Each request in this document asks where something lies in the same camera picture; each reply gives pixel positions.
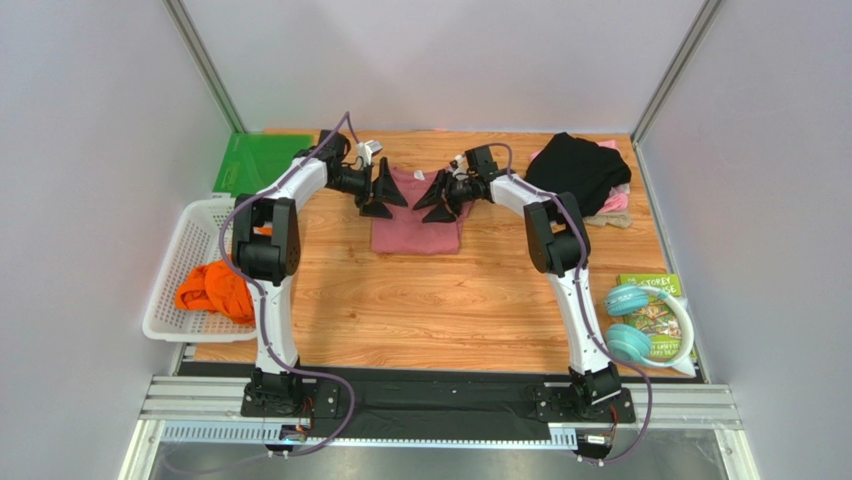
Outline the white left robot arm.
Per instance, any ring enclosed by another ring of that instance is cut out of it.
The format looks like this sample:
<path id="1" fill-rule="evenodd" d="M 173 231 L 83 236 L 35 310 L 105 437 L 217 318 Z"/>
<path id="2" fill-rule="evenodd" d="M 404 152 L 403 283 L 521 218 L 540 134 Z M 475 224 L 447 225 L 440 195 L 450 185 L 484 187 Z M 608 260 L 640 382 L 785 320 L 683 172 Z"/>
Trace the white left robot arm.
<path id="1" fill-rule="evenodd" d="M 303 400 L 308 374 L 298 368 L 290 291 L 302 254 L 298 213 L 307 201 L 328 188 L 352 196 L 361 216 L 381 219 L 392 218 L 391 207 L 406 206 L 382 150 L 377 140 L 351 144 L 324 130 L 319 144 L 299 151 L 266 189 L 235 201 L 225 225 L 231 231 L 228 264 L 247 283 L 260 335 L 245 390 L 249 402 Z"/>

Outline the dusty red t-shirt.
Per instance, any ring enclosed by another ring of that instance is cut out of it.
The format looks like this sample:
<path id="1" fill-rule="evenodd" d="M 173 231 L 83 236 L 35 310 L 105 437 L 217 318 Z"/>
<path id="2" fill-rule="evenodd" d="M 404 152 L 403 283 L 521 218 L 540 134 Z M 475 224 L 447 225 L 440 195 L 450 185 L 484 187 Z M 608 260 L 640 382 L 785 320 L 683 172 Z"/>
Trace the dusty red t-shirt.
<path id="1" fill-rule="evenodd" d="M 451 223 L 424 223 L 427 210 L 412 207 L 423 197 L 435 180 L 437 171 L 406 171 L 392 167 L 390 171 L 407 207 L 389 205 L 391 219 L 373 218 L 370 247 L 377 254 L 455 255 L 461 247 L 464 222 L 473 203 L 463 205 L 462 213 Z"/>

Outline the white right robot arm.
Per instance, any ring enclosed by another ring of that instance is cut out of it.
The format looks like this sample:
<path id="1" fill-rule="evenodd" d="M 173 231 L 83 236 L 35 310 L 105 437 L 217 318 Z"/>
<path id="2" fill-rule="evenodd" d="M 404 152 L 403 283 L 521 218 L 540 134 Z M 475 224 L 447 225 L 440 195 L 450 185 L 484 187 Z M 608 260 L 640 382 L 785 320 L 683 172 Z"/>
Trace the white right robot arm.
<path id="1" fill-rule="evenodd" d="M 462 207 L 477 200 L 504 206 L 525 223 L 527 249 L 535 269 L 544 274 L 557 299 L 569 340 L 569 374 L 573 396 L 582 408 L 597 407 L 622 391 L 614 356 L 603 334 L 589 287 L 590 241 L 574 197 L 539 189 L 500 168 L 493 143 L 457 156 L 439 171 L 414 205 L 426 209 L 425 223 L 449 223 Z"/>

